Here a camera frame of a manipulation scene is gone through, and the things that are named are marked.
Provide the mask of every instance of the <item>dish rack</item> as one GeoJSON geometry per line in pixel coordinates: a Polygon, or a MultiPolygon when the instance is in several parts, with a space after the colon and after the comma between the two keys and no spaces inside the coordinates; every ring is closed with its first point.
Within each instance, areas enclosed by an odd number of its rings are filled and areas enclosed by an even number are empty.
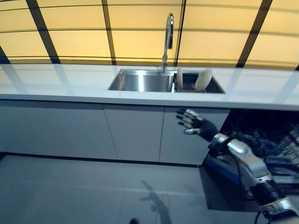
{"type": "Polygon", "coordinates": [[[224,93],[223,89],[217,83],[217,81],[212,77],[209,85],[206,87],[204,91],[195,92],[195,83],[198,78],[198,73],[194,72],[185,72],[183,73],[183,89],[178,89],[178,82],[177,82],[177,74],[174,74],[174,83],[175,83],[175,92],[184,92],[184,93],[224,93]]]}

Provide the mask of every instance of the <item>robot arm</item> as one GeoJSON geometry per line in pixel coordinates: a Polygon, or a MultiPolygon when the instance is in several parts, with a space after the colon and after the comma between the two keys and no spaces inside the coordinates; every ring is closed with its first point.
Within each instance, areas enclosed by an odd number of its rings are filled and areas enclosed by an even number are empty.
{"type": "Polygon", "coordinates": [[[211,142],[212,157],[230,156],[236,163],[241,181],[258,202],[259,210],[271,224],[299,224],[299,210],[273,181],[264,161],[256,157],[244,142],[219,133],[216,126],[190,109],[180,109],[177,118],[187,129],[184,134],[198,134],[211,142]]]}

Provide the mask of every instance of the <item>black glove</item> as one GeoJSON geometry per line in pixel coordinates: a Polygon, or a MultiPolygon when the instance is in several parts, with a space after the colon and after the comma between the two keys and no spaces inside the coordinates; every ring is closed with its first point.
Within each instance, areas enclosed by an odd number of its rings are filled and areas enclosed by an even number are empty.
{"type": "Polygon", "coordinates": [[[184,134],[198,134],[206,141],[211,142],[213,137],[218,133],[218,129],[211,121],[200,117],[193,110],[180,108],[177,113],[179,115],[176,117],[182,120],[178,124],[187,128],[184,130],[184,134]]]}

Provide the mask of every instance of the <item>cabinet door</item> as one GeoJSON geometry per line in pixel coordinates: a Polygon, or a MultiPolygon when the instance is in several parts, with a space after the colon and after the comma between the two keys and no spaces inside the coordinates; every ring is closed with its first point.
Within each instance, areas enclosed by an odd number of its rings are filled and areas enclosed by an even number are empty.
{"type": "MultiPolygon", "coordinates": [[[[207,155],[209,143],[198,135],[183,134],[185,128],[178,124],[176,118],[178,109],[176,107],[165,108],[159,161],[201,165],[207,155]]],[[[226,109],[192,109],[213,122],[219,129],[229,113],[226,109]]]]}
{"type": "Polygon", "coordinates": [[[158,161],[163,107],[103,105],[120,160],[158,161]]]}
{"type": "Polygon", "coordinates": [[[102,104],[44,104],[51,122],[67,141],[65,156],[117,159],[102,104]]]}
{"type": "Polygon", "coordinates": [[[0,150],[116,159],[102,105],[0,101],[0,150]]]}
{"type": "Polygon", "coordinates": [[[0,151],[53,154],[66,147],[43,102],[0,100],[0,151]]]}

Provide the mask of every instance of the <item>floor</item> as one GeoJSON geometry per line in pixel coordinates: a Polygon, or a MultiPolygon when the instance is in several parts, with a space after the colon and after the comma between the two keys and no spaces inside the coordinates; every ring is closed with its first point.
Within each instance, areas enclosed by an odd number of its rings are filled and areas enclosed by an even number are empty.
{"type": "Polygon", "coordinates": [[[253,224],[255,212],[208,210],[197,168],[7,155],[0,224],[253,224]]]}

